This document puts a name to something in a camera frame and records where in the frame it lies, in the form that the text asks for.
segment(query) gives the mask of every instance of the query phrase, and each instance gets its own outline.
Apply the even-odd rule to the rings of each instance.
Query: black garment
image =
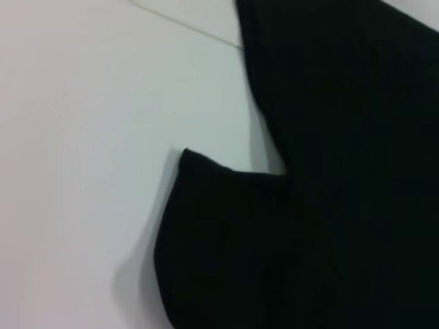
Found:
[[[439,328],[439,34],[373,0],[237,5],[288,174],[183,154],[155,252],[170,321]]]

